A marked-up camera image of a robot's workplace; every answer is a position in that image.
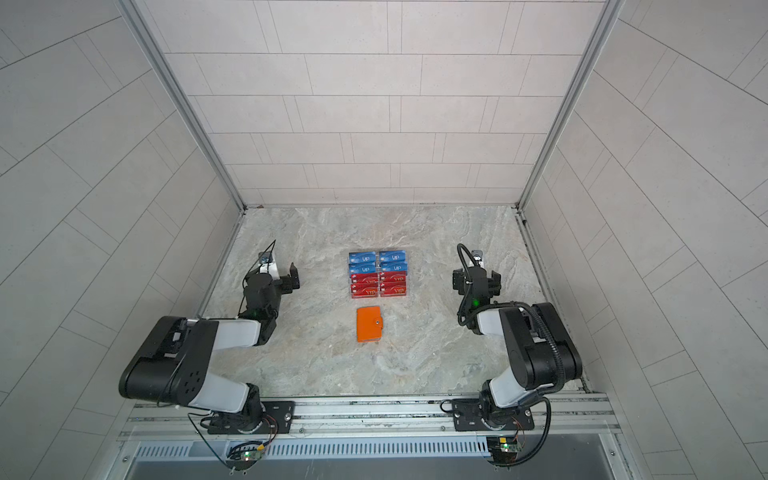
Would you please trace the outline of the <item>clear acrylic card display stand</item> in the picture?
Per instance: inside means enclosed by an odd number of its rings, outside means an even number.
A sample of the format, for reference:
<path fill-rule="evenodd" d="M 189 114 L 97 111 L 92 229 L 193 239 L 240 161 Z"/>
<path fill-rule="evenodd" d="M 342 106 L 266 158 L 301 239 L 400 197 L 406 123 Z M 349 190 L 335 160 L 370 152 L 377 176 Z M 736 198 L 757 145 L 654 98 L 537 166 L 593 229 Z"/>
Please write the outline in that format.
<path fill-rule="evenodd" d="M 351 252 L 350 295 L 355 299 L 404 297 L 408 291 L 408 270 L 405 250 Z"/>

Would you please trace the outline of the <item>orange leather card holder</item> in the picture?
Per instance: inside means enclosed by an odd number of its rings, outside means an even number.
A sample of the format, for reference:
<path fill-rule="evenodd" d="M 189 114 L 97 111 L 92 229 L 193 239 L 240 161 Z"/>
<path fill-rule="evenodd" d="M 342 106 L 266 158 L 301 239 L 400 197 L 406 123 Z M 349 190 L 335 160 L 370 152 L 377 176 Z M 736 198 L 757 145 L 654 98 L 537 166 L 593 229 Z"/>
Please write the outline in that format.
<path fill-rule="evenodd" d="M 359 343 L 377 342 L 382 338 L 383 318 L 379 306 L 366 306 L 356 312 L 356 338 Z"/>

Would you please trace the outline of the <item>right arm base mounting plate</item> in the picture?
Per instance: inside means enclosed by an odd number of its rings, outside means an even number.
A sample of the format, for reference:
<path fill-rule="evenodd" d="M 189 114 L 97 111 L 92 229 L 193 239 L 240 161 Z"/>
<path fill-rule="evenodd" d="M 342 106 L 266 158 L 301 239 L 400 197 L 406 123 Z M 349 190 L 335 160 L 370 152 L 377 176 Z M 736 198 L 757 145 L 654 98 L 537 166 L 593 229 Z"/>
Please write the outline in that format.
<path fill-rule="evenodd" d="M 530 431 L 535 428 L 529 410 L 499 408 L 479 398 L 449 400 L 447 413 L 453 417 L 458 432 Z"/>

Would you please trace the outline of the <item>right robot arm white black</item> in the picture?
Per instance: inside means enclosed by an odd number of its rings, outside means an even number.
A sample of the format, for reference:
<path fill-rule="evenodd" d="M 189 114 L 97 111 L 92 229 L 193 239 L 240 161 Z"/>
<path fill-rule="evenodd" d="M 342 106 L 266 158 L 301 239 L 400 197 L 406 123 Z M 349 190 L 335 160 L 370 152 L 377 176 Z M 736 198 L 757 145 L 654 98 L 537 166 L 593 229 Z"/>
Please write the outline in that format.
<path fill-rule="evenodd" d="M 508 367 L 486 381 L 477 398 L 451 402 L 455 429 L 533 429 L 531 408 L 582 375 L 580 354 L 557 310 L 549 302 L 496 302 L 501 275 L 480 266 L 454 270 L 452 288 L 462 297 L 459 324 L 502 338 L 508 358 Z"/>

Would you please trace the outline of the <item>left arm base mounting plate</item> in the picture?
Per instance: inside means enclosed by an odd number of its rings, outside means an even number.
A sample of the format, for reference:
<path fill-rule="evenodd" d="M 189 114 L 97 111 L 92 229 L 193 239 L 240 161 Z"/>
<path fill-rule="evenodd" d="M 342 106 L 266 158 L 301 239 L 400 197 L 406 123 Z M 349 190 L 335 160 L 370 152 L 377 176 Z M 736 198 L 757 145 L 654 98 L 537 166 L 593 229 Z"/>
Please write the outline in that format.
<path fill-rule="evenodd" d="M 247 401 L 237 413 L 214 411 L 200 424 L 211 435 L 287 434 L 294 407 L 292 401 Z"/>

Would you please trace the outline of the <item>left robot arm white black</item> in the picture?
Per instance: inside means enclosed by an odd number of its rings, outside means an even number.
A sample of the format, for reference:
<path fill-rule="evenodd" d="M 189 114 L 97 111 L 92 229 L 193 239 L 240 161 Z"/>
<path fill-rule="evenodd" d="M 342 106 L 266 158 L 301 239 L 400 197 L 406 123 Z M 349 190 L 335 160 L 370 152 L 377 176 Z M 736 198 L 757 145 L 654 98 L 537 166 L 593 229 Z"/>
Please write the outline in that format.
<path fill-rule="evenodd" d="M 295 265 L 281 275 L 272 256 L 264 255 L 244 277 L 243 313 L 223 319 L 161 317 L 122 373 L 119 394 L 203 410 L 193 424 L 210 435 L 288 433 L 294 402 L 264 401 L 258 386 L 212 372 L 210 361 L 216 351 L 266 344 L 277 326 L 282 297 L 299 288 Z"/>

